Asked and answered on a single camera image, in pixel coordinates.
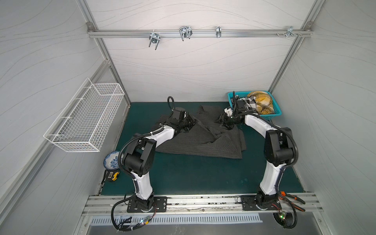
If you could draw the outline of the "dark grey striped shirt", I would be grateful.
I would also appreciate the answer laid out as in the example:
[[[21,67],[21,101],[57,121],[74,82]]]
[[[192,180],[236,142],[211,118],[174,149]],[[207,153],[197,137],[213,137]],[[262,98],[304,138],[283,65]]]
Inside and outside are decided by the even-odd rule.
[[[229,159],[242,159],[247,149],[244,133],[236,126],[225,128],[219,123],[224,109],[201,105],[192,118],[196,124],[189,132],[181,132],[156,148],[167,154],[198,155]]]

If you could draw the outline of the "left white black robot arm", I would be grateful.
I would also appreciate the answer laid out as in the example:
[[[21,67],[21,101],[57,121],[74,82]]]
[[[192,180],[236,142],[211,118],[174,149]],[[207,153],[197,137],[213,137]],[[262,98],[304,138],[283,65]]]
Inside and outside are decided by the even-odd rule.
[[[182,117],[169,117],[158,128],[146,134],[134,134],[120,150],[117,162],[121,171],[132,178],[135,197],[150,206],[154,190],[149,172],[154,162],[156,148],[172,140],[181,132],[189,132],[197,120],[185,113]]]

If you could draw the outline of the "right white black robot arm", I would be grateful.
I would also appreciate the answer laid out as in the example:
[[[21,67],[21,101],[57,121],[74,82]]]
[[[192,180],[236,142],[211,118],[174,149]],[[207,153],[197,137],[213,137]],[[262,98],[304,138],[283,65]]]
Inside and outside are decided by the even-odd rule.
[[[291,130],[276,126],[255,113],[237,113],[231,108],[224,110],[219,121],[226,128],[244,123],[264,137],[264,156],[267,163],[255,204],[259,209],[266,210],[281,194],[279,185],[286,168],[293,166],[298,160],[298,148]]]

